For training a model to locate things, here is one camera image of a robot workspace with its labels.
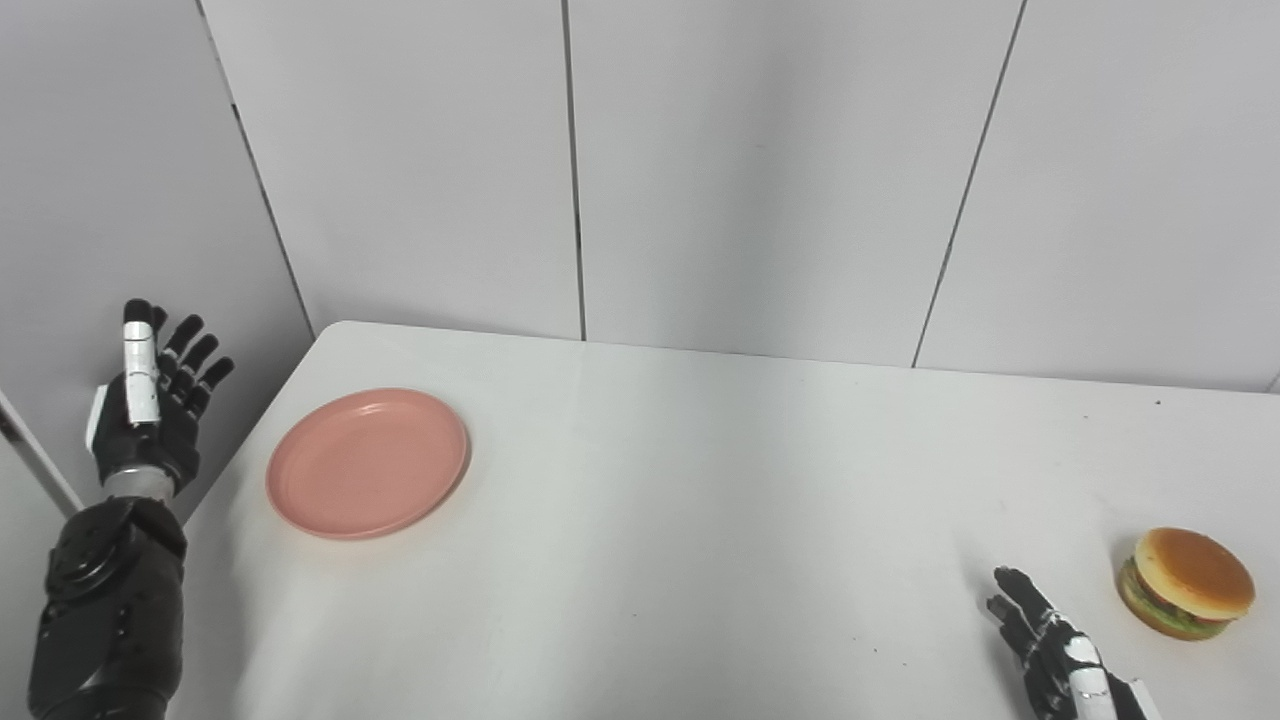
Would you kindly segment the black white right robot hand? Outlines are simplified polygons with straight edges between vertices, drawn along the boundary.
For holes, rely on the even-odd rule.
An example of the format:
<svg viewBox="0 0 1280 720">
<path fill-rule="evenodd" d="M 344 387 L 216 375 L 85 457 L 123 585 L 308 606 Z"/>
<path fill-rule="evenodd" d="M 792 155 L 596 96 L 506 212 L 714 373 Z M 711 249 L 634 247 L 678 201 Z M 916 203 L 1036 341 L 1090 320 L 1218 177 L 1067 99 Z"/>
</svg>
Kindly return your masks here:
<svg viewBox="0 0 1280 720">
<path fill-rule="evenodd" d="M 1140 680 L 1123 680 L 1094 642 L 1060 612 L 1023 571 L 993 570 L 1000 592 L 986 601 L 1015 653 L 1038 719 L 1161 719 Z"/>
</svg>

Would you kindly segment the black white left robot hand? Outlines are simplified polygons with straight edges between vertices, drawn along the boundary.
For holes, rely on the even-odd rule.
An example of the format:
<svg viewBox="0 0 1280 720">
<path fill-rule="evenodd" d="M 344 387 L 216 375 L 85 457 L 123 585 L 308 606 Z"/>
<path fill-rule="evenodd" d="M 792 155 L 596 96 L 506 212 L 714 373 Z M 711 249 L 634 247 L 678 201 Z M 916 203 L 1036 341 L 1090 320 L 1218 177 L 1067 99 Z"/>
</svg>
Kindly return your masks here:
<svg viewBox="0 0 1280 720">
<path fill-rule="evenodd" d="M 166 319 L 164 309 L 146 299 L 124 305 L 123 368 L 99 387 L 87 420 L 86 445 L 101 486 L 151 468 L 178 495 L 198 475 L 198 424 L 236 363 L 211 360 L 220 341 L 197 314 L 182 319 L 161 342 Z"/>
</svg>

